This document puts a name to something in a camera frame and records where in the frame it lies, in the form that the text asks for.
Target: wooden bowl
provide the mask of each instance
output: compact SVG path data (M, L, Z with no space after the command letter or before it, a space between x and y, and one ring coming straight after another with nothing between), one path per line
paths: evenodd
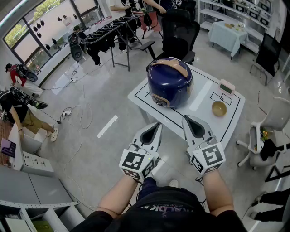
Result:
M212 109L213 109L213 114L218 117L222 117L227 113L227 107L225 103L223 103L222 101L215 101L213 103Z

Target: black chair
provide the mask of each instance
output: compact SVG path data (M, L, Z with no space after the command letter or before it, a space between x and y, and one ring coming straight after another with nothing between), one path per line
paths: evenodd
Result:
M170 9L162 18L163 26L163 53L155 57L151 47L155 41L149 41L139 49L144 51L148 49L152 58L163 59L174 57L188 64L194 61L195 52L192 51L193 44L199 33L200 25L197 22L191 22L190 14L182 9Z
M195 21L195 8L196 6L196 1L194 0L182 0L180 7L178 7L179 9L183 9L183 10L187 10L190 13L190 19L191 22Z
M257 69L260 70L260 76L261 76L261 73L264 73L266 77L265 86L267 86L267 84L270 83L273 76L275 76L276 72L280 68L280 63L279 63L280 52L281 52L280 43L277 40L275 40L273 37L265 33L262 44L259 47L258 56L256 58L256 63L260 65L260 68L257 67L255 64L252 64L251 69L250 69L250 73L251 73L253 66L255 66ZM275 71L275 64L277 62L278 62L278 68ZM264 68L269 74L272 75L268 83L267 83L268 77L265 71L262 70L262 68Z

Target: light blue tablecloth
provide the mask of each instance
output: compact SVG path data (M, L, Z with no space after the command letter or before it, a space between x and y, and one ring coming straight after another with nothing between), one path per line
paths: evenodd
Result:
M215 22L209 33L210 42L216 43L231 52L233 57L240 48L240 44L249 41L246 31L237 31L236 28L228 28L225 21Z

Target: office chair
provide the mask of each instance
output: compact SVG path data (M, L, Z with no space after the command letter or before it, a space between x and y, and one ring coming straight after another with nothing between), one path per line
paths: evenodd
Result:
M197 22L191 22L187 10L169 9L162 18L163 26L163 53L155 56L152 45L155 41L149 41L139 49L148 49L154 60L167 57L180 59L188 64L194 61L195 52L192 51L193 44L199 33L200 26Z
M281 48L282 46L277 40L275 40L273 37L271 37L267 33L264 33L264 38L263 38L262 44L259 47L259 52L256 57L256 63L260 65L260 68L257 67L255 64L252 64L250 73L253 66L255 66L257 69L260 70L260 76L261 76L261 73L264 73L266 77L265 86L267 86L267 84L270 83L273 76L275 76L276 72L280 68L279 55L280 55ZM274 65L277 62L278 62L278 68L275 71ZM267 83L268 77L265 71L262 70L262 68L264 68L269 74L272 75L272 78L270 79L268 83Z
M178 9L187 10L190 13L191 22L195 21L195 8L196 1L193 0L182 0L180 7Z
M250 165L256 170L257 166L269 166L276 162L279 154L282 151L286 151L286 143L283 142L283 147L278 149L276 147L276 136L275 131L283 131L283 128L286 126L287 122L290 119L290 101L281 98L274 97L274 103L270 112L266 115L263 121L261 122L252 122L250 127L250 144L246 144L240 140L237 141L238 145L242 145L249 149L248 155L237 165L241 167L248 159L250 159ZM268 131L273 131L268 137L273 141L274 144L271 145L271 141L264 142L265 155L268 156L266 160L262 156L263 149L261 149L261 128L264 127Z

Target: tree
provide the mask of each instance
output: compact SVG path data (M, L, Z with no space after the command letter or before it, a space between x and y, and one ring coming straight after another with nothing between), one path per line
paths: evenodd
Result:
M46 0L42 4L40 4L38 7L35 8L35 13L33 16L33 22L38 20L42 15L44 15L47 11L49 11L51 8L55 7L56 5L59 5L60 1L57 0Z
M17 24L5 37L8 46L13 47L26 30L27 26Z

